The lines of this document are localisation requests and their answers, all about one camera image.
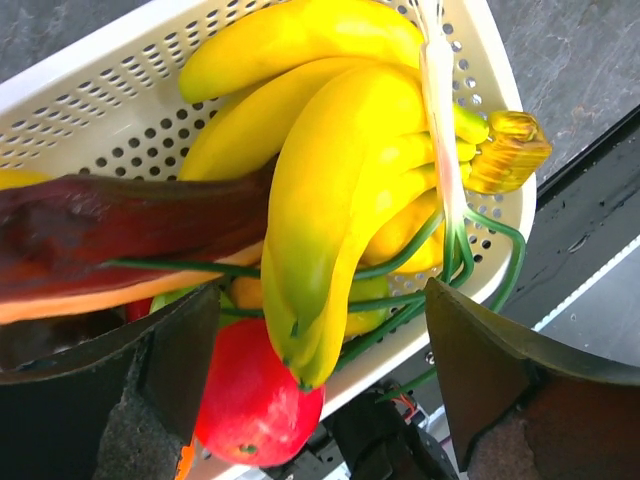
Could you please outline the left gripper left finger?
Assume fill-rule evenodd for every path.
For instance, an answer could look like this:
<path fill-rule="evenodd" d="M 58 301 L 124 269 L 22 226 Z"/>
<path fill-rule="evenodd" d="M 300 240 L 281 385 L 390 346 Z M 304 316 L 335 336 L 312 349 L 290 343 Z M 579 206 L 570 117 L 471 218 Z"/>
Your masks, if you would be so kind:
<path fill-rule="evenodd" d="M 205 285 L 131 323 L 103 310 L 1 329 L 5 479 L 171 479 L 216 338 Z"/>

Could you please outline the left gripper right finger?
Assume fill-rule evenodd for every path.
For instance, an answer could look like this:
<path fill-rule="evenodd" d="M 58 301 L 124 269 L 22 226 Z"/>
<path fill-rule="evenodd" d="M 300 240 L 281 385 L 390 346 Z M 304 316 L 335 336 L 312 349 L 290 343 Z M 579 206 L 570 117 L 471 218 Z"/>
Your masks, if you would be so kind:
<path fill-rule="evenodd" d="M 470 479 L 636 479 L 639 369 L 570 347 L 432 278 L 426 321 Z"/>

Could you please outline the red toy apple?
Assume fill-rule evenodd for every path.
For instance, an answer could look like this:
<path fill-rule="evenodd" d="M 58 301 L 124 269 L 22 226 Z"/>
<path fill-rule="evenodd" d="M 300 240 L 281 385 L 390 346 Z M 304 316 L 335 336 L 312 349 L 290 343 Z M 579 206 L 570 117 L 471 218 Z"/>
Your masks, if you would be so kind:
<path fill-rule="evenodd" d="M 227 463 L 285 464 L 314 433 L 326 389 L 298 387 L 273 351 L 265 322 L 239 320 L 215 341 L 195 435 Z"/>

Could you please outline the yellow toy banana bunch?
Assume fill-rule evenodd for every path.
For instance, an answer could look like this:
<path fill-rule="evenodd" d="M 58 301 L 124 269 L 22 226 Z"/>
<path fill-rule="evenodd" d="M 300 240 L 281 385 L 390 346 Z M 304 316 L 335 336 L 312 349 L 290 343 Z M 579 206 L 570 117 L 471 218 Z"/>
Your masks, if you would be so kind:
<path fill-rule="evenodd" d="M 276 163 L 260 281 L 274 350 L 305 389 L 333 373 L 359 265 L 398 255 L 438 207 L 462 229 L 462 185 L 487 122 L 452 98 L 453 52 L 434 1 L 410 21 L 377 1 L 285 1 L 197 48 L 183 99 L 227 97 L 183 180 Z"/>

